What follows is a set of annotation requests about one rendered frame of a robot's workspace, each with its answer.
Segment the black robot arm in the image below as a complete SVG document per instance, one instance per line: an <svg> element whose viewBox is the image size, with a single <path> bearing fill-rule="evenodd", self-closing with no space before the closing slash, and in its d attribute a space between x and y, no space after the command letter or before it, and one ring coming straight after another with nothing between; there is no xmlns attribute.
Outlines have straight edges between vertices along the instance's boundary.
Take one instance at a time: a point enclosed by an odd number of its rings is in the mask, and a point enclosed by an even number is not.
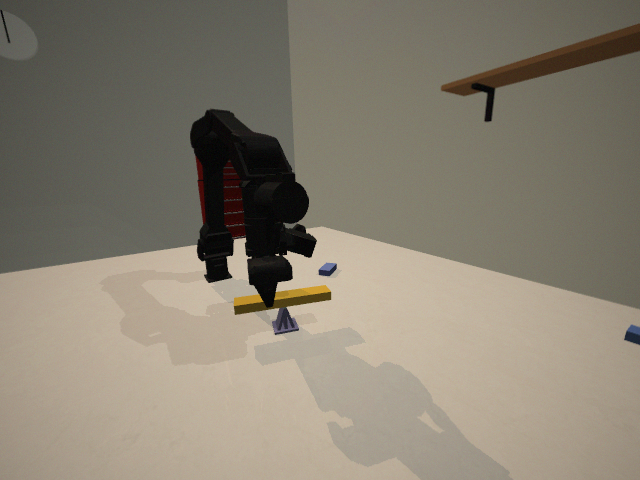
<svg viewBox="0 0 640 480"><path fill-rule="evenodd" d="M190 142L203 169L206 221L200 229L197 255L205 261L208 283L232 278L227 256L233 256L234 239L224 224L223 186L223 168L229 159L241 179L244 217L281 222L280 256L290 251L312 257L314 236L303 225L288 229L283 224L305 216L309 197L295 182L295 173L275 137L251 131L228 110L209 109L193 122Z"/></svg>

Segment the yellow bar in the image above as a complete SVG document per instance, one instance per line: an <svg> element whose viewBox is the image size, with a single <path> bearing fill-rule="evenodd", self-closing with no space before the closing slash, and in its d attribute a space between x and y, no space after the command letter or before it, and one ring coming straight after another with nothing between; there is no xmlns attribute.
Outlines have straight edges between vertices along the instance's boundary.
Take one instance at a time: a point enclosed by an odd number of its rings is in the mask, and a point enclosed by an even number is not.
<svg viewBox="0 0 640 480"><path fill-rule="evenodd" d="M331 291L326 285L286 290L275 293L273 307L269 308L259 294L234 298L234 313L238 315L327 300L331 300Z"/></svg>

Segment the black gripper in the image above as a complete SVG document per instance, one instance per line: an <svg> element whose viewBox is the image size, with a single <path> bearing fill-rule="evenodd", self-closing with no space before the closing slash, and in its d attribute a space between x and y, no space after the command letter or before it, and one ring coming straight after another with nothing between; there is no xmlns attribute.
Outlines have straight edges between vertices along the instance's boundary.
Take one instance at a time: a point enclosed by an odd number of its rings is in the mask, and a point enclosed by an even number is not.
<svg viewBox="0 0 640 480"><path fill-rule="evenodd" d="M267 308L273 307L278 282L293 279L292 266L279 254L281 222L268 218L245 218L245 251L249 285L253 285Z"/></svg>

